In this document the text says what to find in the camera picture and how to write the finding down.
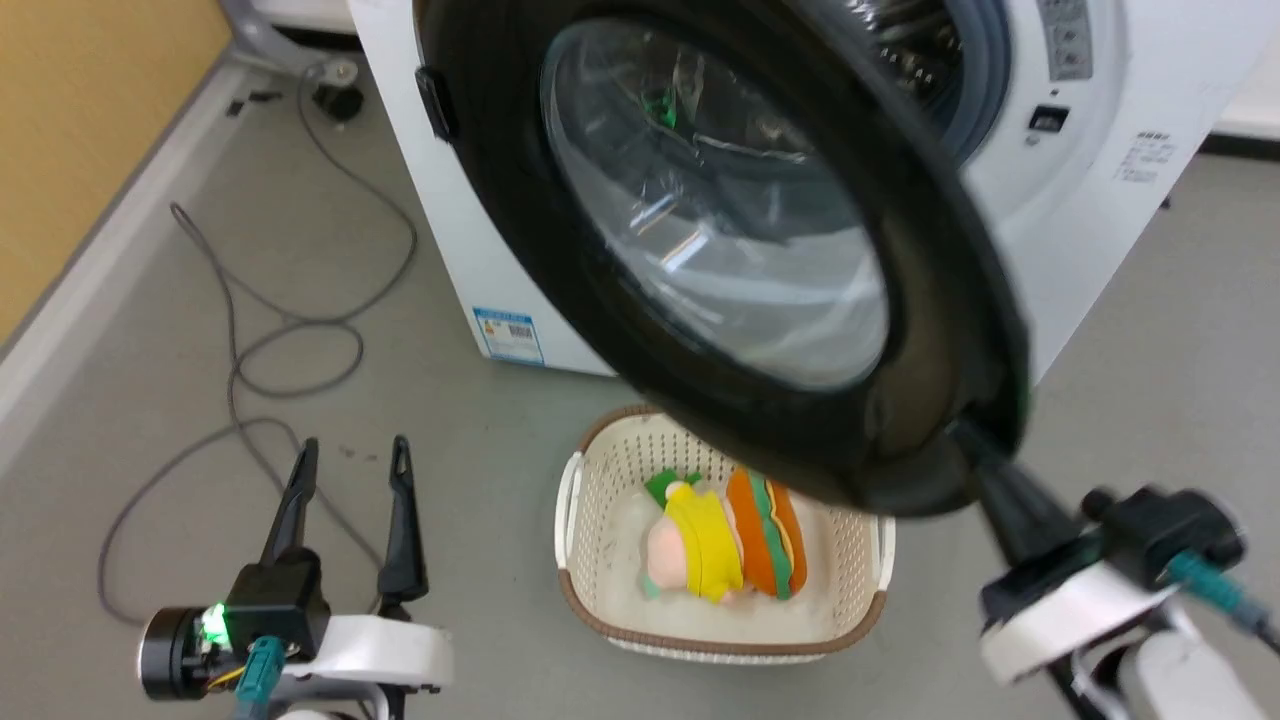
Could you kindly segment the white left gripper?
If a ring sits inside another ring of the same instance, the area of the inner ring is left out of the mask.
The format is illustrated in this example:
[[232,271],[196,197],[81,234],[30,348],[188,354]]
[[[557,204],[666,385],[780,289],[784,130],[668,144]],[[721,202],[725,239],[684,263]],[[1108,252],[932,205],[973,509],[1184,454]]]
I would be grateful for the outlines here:
[[[259,565],[319,562],[305,544],[307,506],[317,488],[319,441],[308,437],[285,483]],[[388,479],[390,523],[378,573],[380,605],[421,600],[430,585],[410,442],[393,439]],[[392,618],[335,615],[315,659],[284,669],[285,719],[404,719],[413,694],[436,694],[454,682],[449,632]]]

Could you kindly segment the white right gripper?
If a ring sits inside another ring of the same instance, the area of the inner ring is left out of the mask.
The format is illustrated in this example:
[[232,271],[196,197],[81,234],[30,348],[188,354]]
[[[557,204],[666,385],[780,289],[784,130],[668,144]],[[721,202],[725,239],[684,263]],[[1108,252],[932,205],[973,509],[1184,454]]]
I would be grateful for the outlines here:
[[1011,685],[1056,671],[1068,688],[1082,689],[1085,670],[1078,664],[1091,650],[1143,629],[1121,652],[1116,682],[1123,689],[1172,688],[1183,670],[1174,592],[1146,589],[1106,560],[1050,556],[1076,541],[1075,520],[974,421],[955,421],[950,436],[972,464],[972,495],[1011,566],[979,593],[979,656],[991,676]]

